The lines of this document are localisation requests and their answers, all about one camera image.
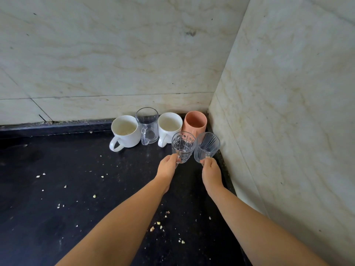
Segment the person's left hand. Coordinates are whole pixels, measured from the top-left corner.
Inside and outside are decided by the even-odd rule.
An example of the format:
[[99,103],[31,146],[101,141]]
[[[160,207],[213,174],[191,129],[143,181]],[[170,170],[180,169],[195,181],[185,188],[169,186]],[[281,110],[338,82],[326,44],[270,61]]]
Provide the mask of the person's left hand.
[[163,189],[163,194],[165,194],[171,184],[175,173],[176,167],[170,167],[166,164],[166,157],[163,158],[158,166],[157,174],[154,180],[159,184],[159,186]]

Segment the person's right hand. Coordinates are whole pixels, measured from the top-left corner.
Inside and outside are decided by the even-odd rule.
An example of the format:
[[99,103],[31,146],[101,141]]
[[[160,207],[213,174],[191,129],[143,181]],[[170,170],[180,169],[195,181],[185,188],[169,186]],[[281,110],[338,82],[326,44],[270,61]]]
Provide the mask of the person's right hand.
[[221,170],[214,158],[211,167],[203,167],[202,180],[208,195],[214,200],[215,195],[224,188]]

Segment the person's right forearm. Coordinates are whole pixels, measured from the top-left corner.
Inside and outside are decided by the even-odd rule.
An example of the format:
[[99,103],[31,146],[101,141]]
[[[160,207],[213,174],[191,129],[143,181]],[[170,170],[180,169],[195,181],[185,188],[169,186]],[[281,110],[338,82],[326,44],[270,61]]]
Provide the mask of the person's right forearm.
[[278,224],[222,185],[207,188],[253,266],[329,266]]

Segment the white ceramic mug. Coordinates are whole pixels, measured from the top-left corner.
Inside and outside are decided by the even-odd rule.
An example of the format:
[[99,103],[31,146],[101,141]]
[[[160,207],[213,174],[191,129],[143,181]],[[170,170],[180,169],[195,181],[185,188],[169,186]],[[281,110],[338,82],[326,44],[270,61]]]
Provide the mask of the white ceramic mug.
[[166,112],[158,118],[159,140],[158,146],[165,147],[171,144],[173,136],[182,129],[182,118],[173,112]]
[[109,144],[109,148],[113,152],[134,147],[141,140],[141,127],[133,116],[123,115],[114,119],[111,124],[111,131],[114,137]]

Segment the pink ceramic cup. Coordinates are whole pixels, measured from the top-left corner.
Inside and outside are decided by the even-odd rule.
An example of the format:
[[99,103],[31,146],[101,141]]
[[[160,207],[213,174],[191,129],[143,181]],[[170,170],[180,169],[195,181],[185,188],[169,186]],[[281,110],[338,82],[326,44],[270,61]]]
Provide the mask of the pink ceramic cup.
[[207,117],[204,113],[200,111],[190,111],[186,113],[182,131],[189,132],[195,138],[198,138],[199,134],[206,131]]

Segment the clear ribbed drinking glass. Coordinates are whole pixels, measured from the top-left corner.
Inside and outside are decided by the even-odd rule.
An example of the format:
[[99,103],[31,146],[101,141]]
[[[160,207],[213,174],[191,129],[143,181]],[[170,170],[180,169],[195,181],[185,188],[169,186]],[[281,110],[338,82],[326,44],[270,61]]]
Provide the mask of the clear ribbed drinking glass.
[[201,163],[207,157],[213,157],[220,149],[219,138],[211,132],[204,132],[198,135],[194,150],[194,159]]

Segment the clear patterned drinking glass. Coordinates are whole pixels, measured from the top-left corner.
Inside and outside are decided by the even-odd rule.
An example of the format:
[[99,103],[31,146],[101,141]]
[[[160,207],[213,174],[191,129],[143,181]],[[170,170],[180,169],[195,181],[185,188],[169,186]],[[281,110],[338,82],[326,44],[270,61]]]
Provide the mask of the clear patterned drinking glass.
[[186,131],[174,134],[171,140],[172,153],[177,154],[176,167],[188,161],[195,149],[195,136]]

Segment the clear glass mug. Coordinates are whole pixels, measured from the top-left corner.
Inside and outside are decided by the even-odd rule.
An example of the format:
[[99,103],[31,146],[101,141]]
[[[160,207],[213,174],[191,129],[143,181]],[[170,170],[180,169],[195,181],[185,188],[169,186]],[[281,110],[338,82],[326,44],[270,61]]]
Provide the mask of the clear glass mug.
[[136,112],[135,118],[141,126],[141,143],[148,145],[155,143],[159,139],[158,119],[159,114],[152,107],[144,107]]

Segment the person's left forearm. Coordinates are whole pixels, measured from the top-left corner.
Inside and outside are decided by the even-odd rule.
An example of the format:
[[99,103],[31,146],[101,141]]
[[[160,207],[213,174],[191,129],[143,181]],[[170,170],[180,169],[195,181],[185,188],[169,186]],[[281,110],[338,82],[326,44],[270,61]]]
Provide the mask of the person's left forearm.
[[172,176],[159,173],[107,214],[55,266],[129,266]]

